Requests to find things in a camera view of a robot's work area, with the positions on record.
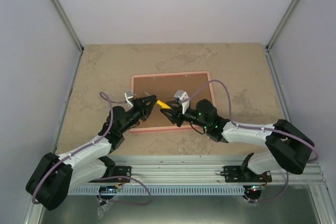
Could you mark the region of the yellow black pen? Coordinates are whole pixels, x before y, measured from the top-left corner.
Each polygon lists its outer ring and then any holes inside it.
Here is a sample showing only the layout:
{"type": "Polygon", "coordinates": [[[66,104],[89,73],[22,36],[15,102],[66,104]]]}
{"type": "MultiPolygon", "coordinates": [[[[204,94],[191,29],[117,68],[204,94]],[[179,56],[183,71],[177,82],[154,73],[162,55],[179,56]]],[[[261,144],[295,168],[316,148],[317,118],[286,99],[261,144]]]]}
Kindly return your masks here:
{"type": "Polygon", "coordinates": [[[157,105],[159,105],[162,109],[168,109],[168,110],[172,110],[172,109],[173,109],[173,108],[172,108],[171,106],[169,106],[167,103],[165,103],[165,102],[161,101],[160,99],[158,99],[156,95],[154,95],[154,96],[155,96],[155,101],[154,101],[154,103],[152,103],[152,102],[149,103],[149,105],[150,105],[151,107],[154,107],[154,104],[157,104],[157,105]]]}

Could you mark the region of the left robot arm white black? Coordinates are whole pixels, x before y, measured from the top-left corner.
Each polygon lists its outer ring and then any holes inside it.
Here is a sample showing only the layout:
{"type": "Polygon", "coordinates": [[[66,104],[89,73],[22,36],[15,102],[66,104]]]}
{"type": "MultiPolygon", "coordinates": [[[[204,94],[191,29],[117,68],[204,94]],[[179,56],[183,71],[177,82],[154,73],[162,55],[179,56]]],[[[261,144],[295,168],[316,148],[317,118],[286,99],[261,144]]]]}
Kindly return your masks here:
{"type": "Polygon", "coordinates": [[[88,143],[56,155],[45,154],[26,184],[32,203],[41,204],[48,210],[56,209],[73,189],[88,182],[128,183],[131,173],[119,171],[115,162],[108,157],[124,141],[124,133],[146,121],[157,98],[155,95],[142,98],[127,98],[130,108],[113,106],[109,97],[100,96],[109,104],[109,115],[100,132],[88,143]]]}

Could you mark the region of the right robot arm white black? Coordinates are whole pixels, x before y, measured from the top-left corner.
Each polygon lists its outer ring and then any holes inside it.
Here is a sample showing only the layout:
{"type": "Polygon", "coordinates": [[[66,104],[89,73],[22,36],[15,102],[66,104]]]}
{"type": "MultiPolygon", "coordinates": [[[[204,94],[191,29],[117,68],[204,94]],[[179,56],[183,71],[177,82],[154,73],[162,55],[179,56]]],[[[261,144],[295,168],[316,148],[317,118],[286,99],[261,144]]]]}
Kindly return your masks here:
{"type": "Polygon", "coordinates": [[[233,123],[219,116],[207,99],[198,101],[194,109],[183,103],[160,111],[178,127],[184,122],[201,127],[202,132],[215,142],[248,143],[266,148],[265,152],[248,154],[241,164],[241,176],[248,182],[280,168],[292,174],[302,174],[314,147],[314,143],[287,120],[266,125],[233,123]]]}

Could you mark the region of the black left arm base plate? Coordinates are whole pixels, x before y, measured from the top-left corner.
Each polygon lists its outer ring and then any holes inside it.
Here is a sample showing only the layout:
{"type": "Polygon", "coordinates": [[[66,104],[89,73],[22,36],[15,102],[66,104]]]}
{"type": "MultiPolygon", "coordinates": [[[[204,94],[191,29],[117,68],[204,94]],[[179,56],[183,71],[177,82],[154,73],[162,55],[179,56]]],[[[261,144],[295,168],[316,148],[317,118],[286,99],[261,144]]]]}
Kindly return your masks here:
{"type": "MultiPolygon", "coordinates": [[[[112,176],[127,176],[130,177],[132,174],[132,167],[131,166],[115,166],[114,169],[108,168],[104,174],[104,178],[112,177],[112,176]]],[[[128,178],[113,178],[108,179],[106,182],[109,183],[129,183],[130,180],[128,178]]]]}

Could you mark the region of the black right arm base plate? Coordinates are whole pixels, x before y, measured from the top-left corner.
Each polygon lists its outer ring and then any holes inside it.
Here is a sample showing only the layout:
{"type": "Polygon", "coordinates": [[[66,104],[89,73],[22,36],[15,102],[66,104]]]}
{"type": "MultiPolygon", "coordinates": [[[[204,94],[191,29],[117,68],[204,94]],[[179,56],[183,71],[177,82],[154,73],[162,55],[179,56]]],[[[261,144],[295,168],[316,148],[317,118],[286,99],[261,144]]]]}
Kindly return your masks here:
{"type": "Polygon", "coordinates": [[[220,175],[227,183],[266,183],[272,182],[270,171],[255,174],[250,170],[242,170],[240,166],[224,166],[220,175]]]}

